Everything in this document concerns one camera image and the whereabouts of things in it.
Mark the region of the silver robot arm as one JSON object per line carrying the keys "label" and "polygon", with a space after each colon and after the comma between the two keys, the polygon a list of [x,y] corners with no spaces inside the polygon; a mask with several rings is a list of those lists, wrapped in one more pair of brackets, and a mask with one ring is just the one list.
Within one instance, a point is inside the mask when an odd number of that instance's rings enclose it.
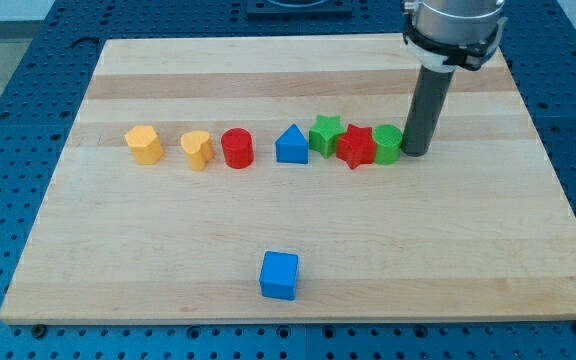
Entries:
{"label": "silver robot arm", "polygon": [[403,132],[402,151],[429,150],[453,75],[478,71],[496,52],[507,18],[504,0],[403,0],[403,40],[421,67]]}

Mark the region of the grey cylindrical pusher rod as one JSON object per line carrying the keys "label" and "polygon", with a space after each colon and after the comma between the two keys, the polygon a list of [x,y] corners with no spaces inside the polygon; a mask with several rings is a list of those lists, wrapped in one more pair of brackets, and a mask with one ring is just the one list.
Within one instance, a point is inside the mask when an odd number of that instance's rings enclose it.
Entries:
{"label": "grey cylindrical pusher rod", "polygon": [[428,152],[453,75],[420,68],[403,132],[405,154],[420,157]]}

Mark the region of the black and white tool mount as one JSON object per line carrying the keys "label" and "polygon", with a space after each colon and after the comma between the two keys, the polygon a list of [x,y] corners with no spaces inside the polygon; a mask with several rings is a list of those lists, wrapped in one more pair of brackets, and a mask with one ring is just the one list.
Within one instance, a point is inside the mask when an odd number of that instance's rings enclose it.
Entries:
{"label": "black and white tool mount", "polygon": [[407,49],[428,70],[449,73],[456,67],[478,71],[496,52],[501,42],[507,18],[501,17],[492,33],[484,40],[465,45],[453,45],[432,40],[414,27],[412,18],[406,17],[403,40]]}

